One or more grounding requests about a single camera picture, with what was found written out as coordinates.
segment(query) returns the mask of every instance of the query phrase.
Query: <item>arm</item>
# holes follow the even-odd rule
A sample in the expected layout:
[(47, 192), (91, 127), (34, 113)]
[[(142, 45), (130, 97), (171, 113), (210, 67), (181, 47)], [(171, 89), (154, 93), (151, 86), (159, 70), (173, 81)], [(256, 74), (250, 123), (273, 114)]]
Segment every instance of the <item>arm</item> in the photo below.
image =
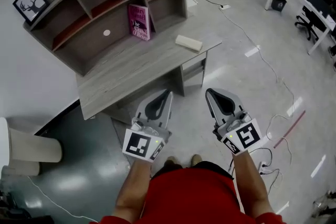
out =
[(248, 151), (233, 156), (236, 169), (237, 187), (245, 214), (256, 218), (273, 212), (268, 201), (264, 181), (252, 161)]
[(134, 161), (117, 197), (113, 215), (134, 223), (140, 218), (151, 174), (151, 163)]

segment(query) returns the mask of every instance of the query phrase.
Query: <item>white wall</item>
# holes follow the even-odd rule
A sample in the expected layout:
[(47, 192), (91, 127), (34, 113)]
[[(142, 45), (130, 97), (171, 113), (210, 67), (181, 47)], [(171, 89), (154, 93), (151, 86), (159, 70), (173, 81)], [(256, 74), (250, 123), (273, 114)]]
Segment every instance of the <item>white wall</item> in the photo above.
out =
[(22, 27), (24, 19), (0, 0), (0, 116), (35, 133), (78, 99), (73, 71)]

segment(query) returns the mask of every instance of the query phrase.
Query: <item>person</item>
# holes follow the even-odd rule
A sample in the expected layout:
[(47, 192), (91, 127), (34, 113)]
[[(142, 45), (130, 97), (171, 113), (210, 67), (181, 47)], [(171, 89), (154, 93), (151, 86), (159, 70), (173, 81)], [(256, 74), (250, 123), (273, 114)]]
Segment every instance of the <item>person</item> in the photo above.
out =
[(233, 178), (218, 165), (194, 155), (191, 168), (169, 157), (150, 180), (151, 163), (136, 160), (119, 192), (112, 216), (101, 224), (257, 223), (280, 224), (265, 184), (248, 151), (233, 156)]

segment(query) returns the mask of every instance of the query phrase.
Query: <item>floor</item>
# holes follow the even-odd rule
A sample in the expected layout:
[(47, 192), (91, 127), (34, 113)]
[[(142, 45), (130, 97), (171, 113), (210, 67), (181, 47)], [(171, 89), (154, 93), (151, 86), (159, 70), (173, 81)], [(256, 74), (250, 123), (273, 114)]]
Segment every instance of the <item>floor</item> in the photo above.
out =
[[(301, 100), (293, 116), (285, 120), (274, 119), (269, 132), (273, 139), (283, 136), (299, 115), (301, 120), (287, 136), (290, 154), (283, 141), (264, 146), (272, 149), (270, 169), (280, 169), (269, 198), (275, 212), (289, 202), (281, 215), (287, 223), (304, 223), (312, 212), (312, 203), (328, 190), (336, 189), (336, 73), (327, 47), (332, 40), (327, 37), (322, 46), (309, 56), (313, 43), (307, 41), (304, 29), (294, 26), (302, 6), (296, 0), (287, 0), (282, 13), (264, 9), (266, 0), (210, 0), (228, 4), (225, 15), (240, 25), (248, 36), (260, 46), (263, 57), (272, 65), (277, 76), (262, 61), (259, 53), (250, 57), (245, 53), (254, 49), (244, 32), (231, 23), (216, 5), (197, 0), (192, 8), (195, 16), (211, 16), (213, 31), (220, 34), (223, 43), (209, 52), (203, 87), (195, 77), (187, 89), (186, 97), (174, 96), (173, 114), (169, 122), (172, 137), (153, 165), (155, 173), (170, 155), (188, 166), (193, 154), (228, 169), (230, 151), (212, 134), (214, 120), (205, 101), (207, 88), (223, 88), (238, 95), (250, 115), (257, 119), (265, 135), (270, 119), (276, 114), (287, 116), (294, 101)], [(48, 135), (59, 138), (66, 151), (60, 164), (43, 166), (43, 174), (33, 178), (54, 201), (75, 215), (100, 219), (110, 214), (118, 189), (128, 171), (127, 159), (120, 153), (120, 145), (109, 119), (98, 115), (84, 122), (80, 111), (74, 110), (60, 127)], [(312, 172), (325, 160), (315, 174)], [(270, 161), (267, 151), (252, 153), (256, 164)], [(269, 189), (276, 173), (265, 175)], [(87, 223), (74, 219), (46, 200), (27, 178), (7, 177), (3, 183), (13, 190), (18, 204), (28, 208), (32, 215), (51, 214), (55, 223)]]

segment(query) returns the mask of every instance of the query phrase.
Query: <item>pink book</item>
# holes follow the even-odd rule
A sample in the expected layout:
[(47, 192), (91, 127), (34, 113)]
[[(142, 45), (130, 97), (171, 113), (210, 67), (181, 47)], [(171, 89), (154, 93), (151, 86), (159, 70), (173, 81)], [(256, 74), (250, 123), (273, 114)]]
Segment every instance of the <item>pink book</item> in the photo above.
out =
[(131, 34), (143, 40), (150, 40), (151, 26), (148, 8), (138, 5), (128, 5), (128, 18)]

